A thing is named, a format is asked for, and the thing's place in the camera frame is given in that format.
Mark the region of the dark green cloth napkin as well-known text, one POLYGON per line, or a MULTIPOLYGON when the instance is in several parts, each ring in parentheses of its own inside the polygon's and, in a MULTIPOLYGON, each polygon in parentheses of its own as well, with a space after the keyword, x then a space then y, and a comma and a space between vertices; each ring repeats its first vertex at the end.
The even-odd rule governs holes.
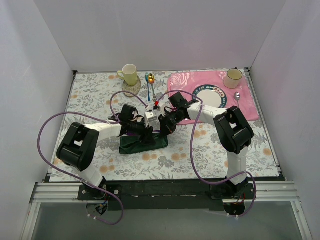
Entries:
POLYGON ((119 153, 121 155, 131 155, 166 148, 169 145, 167 136, 153 134, 155 145, 143 145, 138 136, 121 136, 119 153))

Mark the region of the purple spoon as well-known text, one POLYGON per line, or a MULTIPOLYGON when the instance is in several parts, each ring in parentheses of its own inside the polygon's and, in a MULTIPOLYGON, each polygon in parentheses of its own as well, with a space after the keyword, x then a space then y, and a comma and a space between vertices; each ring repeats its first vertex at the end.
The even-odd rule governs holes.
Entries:
MULTIPOLYGON (((160 133, 160 130, 153 130, 153 133, 160 133)), ((128 132, 126 133, 127 136, 139 136, 138 133, 134 133, 134 132, 128 132)))

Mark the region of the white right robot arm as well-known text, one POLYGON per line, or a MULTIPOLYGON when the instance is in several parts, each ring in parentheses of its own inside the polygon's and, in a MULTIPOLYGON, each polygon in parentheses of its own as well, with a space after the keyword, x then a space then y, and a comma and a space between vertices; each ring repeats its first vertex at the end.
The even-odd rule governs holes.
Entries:
POLYGON ((192 95, 188 101, 183 97, 183 90, 172 90, 169 97, 171 107, 162 104, 160 100, 154 103, 154 109, 160 110, 158 117, 160 133, 172 134, 183 120, 193 120, 215 127, 219 141, 227 153, 228 170, 225 179, 210 182, 201 181, 210 186, 213 199, 230 197, 237 199, 245 194, 250 174, 247 172, 247 153, 254 132, 237 106, 217 108, 205 105, 203 100, 192 95))

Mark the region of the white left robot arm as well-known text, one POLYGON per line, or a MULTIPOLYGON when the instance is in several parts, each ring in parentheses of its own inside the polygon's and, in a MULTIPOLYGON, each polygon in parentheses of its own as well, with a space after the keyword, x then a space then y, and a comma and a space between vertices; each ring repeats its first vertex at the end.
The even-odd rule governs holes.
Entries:
POLYGON ((85 125, 74 122, 58 147, 57 158, 70 166, 90 186, 89 194, 95 200, 101 200, 107 191, 105 178, 93 165, 97 144, 112 137, 121 137, 128 140, 133 153, 140 153, 156 145, 154 128, 150 125, 156 119, 152 110, 140 115, 135 107, 126 104, 120 113, 105 122, 85 125))

